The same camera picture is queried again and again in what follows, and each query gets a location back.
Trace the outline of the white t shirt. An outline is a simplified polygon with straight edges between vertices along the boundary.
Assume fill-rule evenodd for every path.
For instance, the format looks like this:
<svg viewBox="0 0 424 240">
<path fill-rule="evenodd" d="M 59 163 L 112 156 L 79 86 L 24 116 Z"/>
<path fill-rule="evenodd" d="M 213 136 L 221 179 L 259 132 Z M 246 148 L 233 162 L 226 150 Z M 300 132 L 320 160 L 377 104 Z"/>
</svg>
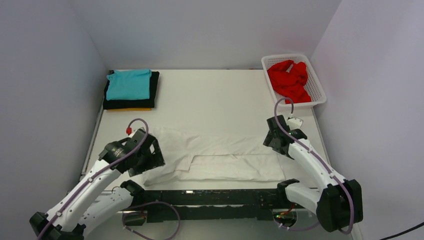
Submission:
<svg viewBox="0 0 424 240">
<path fill-rule="evenodd" d="M 165 164 L 144 172 L 141 183 L 173 181 L 273 182 L 286 178 L 278 155 L 263 139 L 153 127 Z"/>
</svg>

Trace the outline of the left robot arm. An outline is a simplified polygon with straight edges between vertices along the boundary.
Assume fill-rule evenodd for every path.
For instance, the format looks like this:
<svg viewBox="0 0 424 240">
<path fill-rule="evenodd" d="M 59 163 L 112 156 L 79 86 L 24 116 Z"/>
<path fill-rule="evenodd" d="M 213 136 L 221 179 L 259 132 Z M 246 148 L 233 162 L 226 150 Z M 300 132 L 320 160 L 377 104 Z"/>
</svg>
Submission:
<svg viewBox="0 0 424 240">
<path fill-rule="evenodd" d="M 110 195 L 101 195 L 119 176 L 133 177 L 165 165 L 157 138 L 143 129 L 108 143 L 91 170 L 69 194 L 46 213 L 36 212 L 29 223 L 39 240 L 83 240 L 120 210 L 139 209 L 144 189 L 132 180 Z"/>
</svg>

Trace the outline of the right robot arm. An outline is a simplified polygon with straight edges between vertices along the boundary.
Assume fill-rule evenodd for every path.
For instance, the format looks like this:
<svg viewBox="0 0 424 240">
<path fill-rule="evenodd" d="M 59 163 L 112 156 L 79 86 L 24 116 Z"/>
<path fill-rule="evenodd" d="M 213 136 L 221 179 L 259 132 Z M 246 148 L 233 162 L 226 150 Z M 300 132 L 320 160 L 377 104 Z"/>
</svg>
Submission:
<svg viewBox="0 0 424 240">
<path fill-rule="evenodd" d="M 276 203 L 282 208 L 298 204 L 315 214 L 327 232 L 349 233 L 364 218 L 359 182 L 330 167 L 307 136 L 299 128 L 290 129 L 282 115 L 267 119 L 267 125 L 264 146 L 296 161 L 317 185 L 313 190 L 297 179 L 284 180 L 277 184 Z"/>
</svg>

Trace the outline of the folded black t shirt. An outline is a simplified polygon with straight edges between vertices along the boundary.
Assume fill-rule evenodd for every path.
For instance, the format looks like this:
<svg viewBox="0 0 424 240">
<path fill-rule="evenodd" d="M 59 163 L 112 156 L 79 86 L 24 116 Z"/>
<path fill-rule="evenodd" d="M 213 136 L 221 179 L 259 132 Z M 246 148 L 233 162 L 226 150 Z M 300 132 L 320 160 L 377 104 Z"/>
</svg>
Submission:
<svg viewBox="0 0 424 240">
<path fill-rule="evenodd" d="M 155 98 L 157 96 L 158 83 L 160 73 L 153 71 L 150 77 L 150 97 L 142 100 L 106 100 L 107 90 L 110 85 L 110 81 L 107 80 L 103 90 L 104 100 L 102 106 L 104 110 L 122 110 L 122 109 L 154 109 L 156 105 Z"/>
</svg>

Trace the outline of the folded yellow t shirt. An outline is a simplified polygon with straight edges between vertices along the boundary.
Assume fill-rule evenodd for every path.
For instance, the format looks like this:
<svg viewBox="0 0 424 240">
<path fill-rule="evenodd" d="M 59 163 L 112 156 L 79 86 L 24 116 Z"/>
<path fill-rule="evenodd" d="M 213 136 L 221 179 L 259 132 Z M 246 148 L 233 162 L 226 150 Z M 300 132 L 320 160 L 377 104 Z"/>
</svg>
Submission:
<svg viewBox="0 0 424 240">
<path fill-rule="evenodd" d="M 151 110 L 152 108 L 143 108 L 143 107 L 106 109 L 106 111 L 108 112 L 148 112 Z"/>
</svg>

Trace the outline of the red t shirt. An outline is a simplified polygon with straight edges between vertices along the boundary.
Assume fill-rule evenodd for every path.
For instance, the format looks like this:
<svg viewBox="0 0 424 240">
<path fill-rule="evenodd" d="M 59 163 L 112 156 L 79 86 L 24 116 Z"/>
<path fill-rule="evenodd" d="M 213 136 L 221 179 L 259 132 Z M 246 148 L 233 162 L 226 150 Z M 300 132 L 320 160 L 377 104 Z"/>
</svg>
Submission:
<svg viewBox="0 0 424 240">
<path fill-rule="evenodd" d="M 312 101 L 305 90 L 309 77 L 304 62 L 285 60 L 271 66 L 267 74 L 273 90 L 283 97 L 290 98 L 294 104 Z"/>
</svg>

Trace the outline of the white plastic basket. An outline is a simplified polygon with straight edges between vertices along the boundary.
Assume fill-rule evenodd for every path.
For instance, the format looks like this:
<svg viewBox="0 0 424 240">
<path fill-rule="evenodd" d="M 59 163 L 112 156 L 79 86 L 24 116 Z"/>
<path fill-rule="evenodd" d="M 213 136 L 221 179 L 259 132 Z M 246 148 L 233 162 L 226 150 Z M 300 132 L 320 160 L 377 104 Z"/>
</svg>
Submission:
<svg viewBox="0 0 424 240">
<path fill-rule="evenodd" d="M 276 54 L 276 55 L 268 55 L 264 56 L 261 59 L 261 63 L 264 70 L 264 75 L 267 79 L 267 84 L 269 86 L 273 102 L 276 103 L 278 100 L 280 100 L 282 97 L 277 92 L 274 91 L 270 78 L 268 76 L 267 70 L 273 66 L 274 64 L 281 63 L 283 61 L 292 60 L 295 63 L 304 62 L 307 67 L 307 74 L 308 74 L 308 81 L 306 85 L 304 86 L 305 90 L 311 97 L 311 102 L 304 102 L 304 103 L 294 103 L 294 108 L 297 109 L 310 109 L 313 106 L 317 104 L 323 104 L 327 100 L 327 96 L 325 95 L 325 92 L 322 88 L 322 85 L 309 61 L 309 59 L 303 55 L 303 54 L 296 54 L 296 53 L 290 53 L 290 54 Z"/>
</svg>

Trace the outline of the folded teal t shirt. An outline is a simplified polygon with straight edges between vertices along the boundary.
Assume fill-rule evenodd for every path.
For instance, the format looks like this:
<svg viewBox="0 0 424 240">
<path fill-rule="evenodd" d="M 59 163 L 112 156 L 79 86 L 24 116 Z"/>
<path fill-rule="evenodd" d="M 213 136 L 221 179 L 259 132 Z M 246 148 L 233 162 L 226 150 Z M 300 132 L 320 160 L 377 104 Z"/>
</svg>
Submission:
<svg viewBox="0 0 424 240">
<path fill-rule="evenodd" d="M 108 101 L 135 101 L 150 98 L 150 69 L 114 70 L 106 76 L 109 85 L 105 99 Z"/>
</svg>

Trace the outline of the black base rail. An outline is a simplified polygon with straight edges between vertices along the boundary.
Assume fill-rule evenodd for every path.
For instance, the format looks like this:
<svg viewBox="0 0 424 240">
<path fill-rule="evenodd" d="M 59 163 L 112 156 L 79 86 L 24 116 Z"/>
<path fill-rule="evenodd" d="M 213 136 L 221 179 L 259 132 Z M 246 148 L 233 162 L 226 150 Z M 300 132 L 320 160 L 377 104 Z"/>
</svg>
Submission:
<svg viewBox="0 0 424 240">
<path fill-rule="evenodd" d="M 272 220 L 271 214 L 302 210 L 297 203 L 283 202 L 277 190 L 209 189 L 145 190 L 131 203 L 146 213 L 148 223 L 176 220 Z"/>
</svg>

